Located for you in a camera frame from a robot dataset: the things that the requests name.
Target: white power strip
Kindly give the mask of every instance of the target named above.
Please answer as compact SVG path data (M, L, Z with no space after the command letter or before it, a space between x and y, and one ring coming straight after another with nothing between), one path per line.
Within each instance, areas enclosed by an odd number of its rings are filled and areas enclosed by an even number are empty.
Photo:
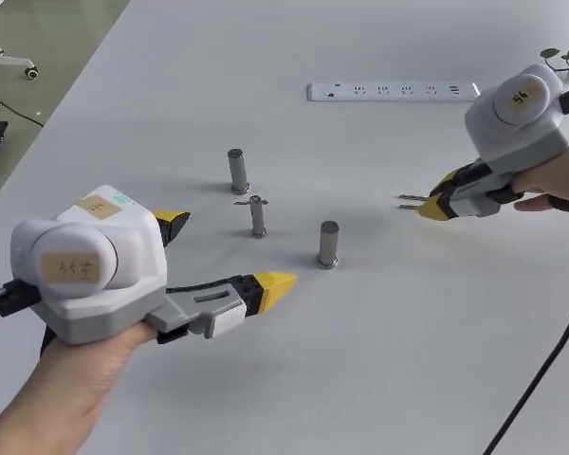
M313 82L310 101L474 101L472 82Z

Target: metal cylinder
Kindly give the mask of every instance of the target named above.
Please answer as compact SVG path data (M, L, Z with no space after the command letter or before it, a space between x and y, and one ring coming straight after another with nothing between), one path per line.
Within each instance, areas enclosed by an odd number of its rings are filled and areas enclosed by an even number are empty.
M260 196L250 196L250 216L253 219L253 237L261 239L266 237L266 223L264 222L264 201Z
M231 173L231 190L234 194L247 194L250 184L247 182L245 158L243 151L232 149L228 152L229 172Z
M338 264L338 239L340 225L335 221L325 221L321 225L321 247L317 261L319 266L329 270Z

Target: green floor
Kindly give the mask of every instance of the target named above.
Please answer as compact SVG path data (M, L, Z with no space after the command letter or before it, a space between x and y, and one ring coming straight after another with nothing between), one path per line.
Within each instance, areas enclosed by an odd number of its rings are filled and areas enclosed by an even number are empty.
M45 122L79 76L129 0L6 0L0 7L0 46L40 69L29 81L22 67L0 66L0 99ZM40 128L0 109L9 122L0 145L0 188Z

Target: human hand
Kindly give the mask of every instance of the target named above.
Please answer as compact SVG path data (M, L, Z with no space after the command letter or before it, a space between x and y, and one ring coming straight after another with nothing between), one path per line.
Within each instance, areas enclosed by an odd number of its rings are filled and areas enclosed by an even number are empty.
M95 343L52 341L0 414L0 455L75 454L97 424L105 396L133 351L154 338L156 331L139 323Z
M514 204L519 211L552 209L548 195L569 201L569 149L541 166L519 173L512 181L512 190L539 194Z

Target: small metal pin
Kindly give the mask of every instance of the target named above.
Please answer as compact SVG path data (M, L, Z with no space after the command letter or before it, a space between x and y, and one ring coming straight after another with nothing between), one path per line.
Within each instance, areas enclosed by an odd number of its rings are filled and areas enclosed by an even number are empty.
M338 239L340 225L335 221L325 221L321 224L321 246L317 262L324 270L334 268L340 259L338 258Z
M243 195L250 191L245 170L245 158L240 149L231 149L228 152L229 173L231 174L231 190L234 194Z
M400 194L397 196L397 199L403 199L406 201L417 201L417 202L426 202L428 198L426 196L414 196L412 194ZM403 210L417 210L420 206L414 206L409 204L401 204L398 206L399 209Z
M264 222L264 205L267 204L266 199L261 196L250 196L245 202L234 202L235 206L250 206L250 216L253 221L253 237L261 239L266 237L266 223Z
M400 194L398 199L406 199L407 201L421 201L426 202L428 198L426 196L413 196L412 194Z

